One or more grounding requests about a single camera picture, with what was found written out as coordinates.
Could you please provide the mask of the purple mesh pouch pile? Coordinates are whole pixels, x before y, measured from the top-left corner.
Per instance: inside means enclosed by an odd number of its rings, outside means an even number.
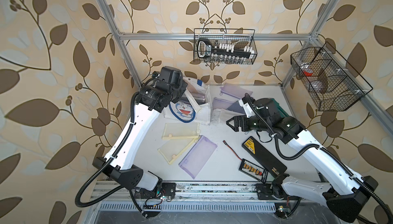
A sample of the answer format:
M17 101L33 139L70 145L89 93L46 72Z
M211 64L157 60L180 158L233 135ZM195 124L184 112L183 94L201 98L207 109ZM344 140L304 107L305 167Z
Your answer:
M194 180L217 148L216 143L205 136L200 136L196 144L179 163L179 167Z

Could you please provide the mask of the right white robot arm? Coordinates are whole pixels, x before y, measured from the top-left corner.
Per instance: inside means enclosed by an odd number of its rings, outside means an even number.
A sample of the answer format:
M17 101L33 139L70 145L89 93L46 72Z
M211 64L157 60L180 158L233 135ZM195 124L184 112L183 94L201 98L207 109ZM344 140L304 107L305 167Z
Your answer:
M304 157L322 174L325 183L299 180L283 171L271 170L278 178L280 190L286 195L305 198L326 206L339 219L352 223L369 221L360 212L373 198L393 222L393 214L387 204L374 192L377 181L363 177L341 162L333 153L320 144L306 127L288 115L271 98L254 99L248 93L238 101L245 114L234 116L226 124L235 132L267 132L274 140L279 158L293 161Z

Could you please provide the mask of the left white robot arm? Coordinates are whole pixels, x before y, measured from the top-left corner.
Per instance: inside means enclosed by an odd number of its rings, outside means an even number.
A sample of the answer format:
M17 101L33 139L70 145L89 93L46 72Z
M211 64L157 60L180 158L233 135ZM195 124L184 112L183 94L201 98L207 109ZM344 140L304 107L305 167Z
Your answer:
M97 171L82 185L75 197L79 208L92 206L113 193L127 189L144 189L155 196L162 196L162 179L155 174L134 165L137 151L149 128L165 107L180 100L187 88L187 82L179 69L164 66L132 96L130 118L115 145L105 156L94 159ZM81 197L87 187L101 174L118 183L118 187L88 202Z

